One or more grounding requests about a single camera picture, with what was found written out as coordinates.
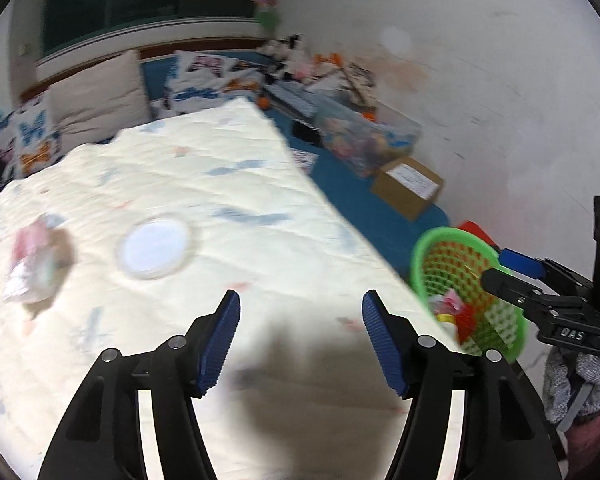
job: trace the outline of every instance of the brown box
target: brown box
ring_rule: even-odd
[[[402,156],[378,171],[372,191],[412,222],[440,194],[444,180],[429,168]]]

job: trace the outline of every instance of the laundry basket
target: laundry basket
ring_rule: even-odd
[[[480,355],[495,348],[513,362],[525,344],[526,323],[520,308],[482,290],[480,277],[491,267],[510,274],[498,263],[496,251],[480,238],[439,227],[425,232],[413,249],[411,286],[425,304],[429,296],[453,288],[475,309],[475,328],[462,343],[462,350]]]

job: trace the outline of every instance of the mattress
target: mattress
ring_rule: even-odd
[[[52,219],[72,250],[49,301],[2,300],[17,229]],[[196,243],[156,280],[119,267],[138,222],[178,216]],[[384,478],[409,403],[390,390],[361,319],[363,294],[449,348],[454,342],[374,248],[297,168],[282,135],[245,100],[122,130],[0,193],[0,452],[36,478],[56,426],[99,353],[150,351],[215,310],[229,288],[242,317],[218,386],[194,400],[218,478]],[[150,479],[161,478],[141,397]],[[440,479],[462,425],[454,394]]]

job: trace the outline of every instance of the gray glove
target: gray glove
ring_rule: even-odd
[[[542,402],[544,402],[544,414],[552,424],[557,424],[564,418],[571,397],[571,385],[567,378],[568,368],[562,352],[563,350],[557,347],[551,348],[544,371]],[[599,412],[600,357],[578,354],[575,372],[587,383],[594,385],[578,415],[592,415]]]

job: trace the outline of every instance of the silver screw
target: silver screw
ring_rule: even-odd
[[[421,335],[418,338],[418,344],[424,346],[424,348],[433,348],[436,345],[436,340],[430,335]]]
[[[502,359],[502,354],[493,348],[488,349],[484,356],[492,363],[497,363]]]
[[[109,363],[118,357],[118,351],[115,348],[107,348],[102,354],[100,354],[100,357],[104,362]]]
[[[186,344],[187,339],[183,335],[175,335],[171,339],[169,339],[168,342],[169,348],[173,348],[174,350],[182,348]]]

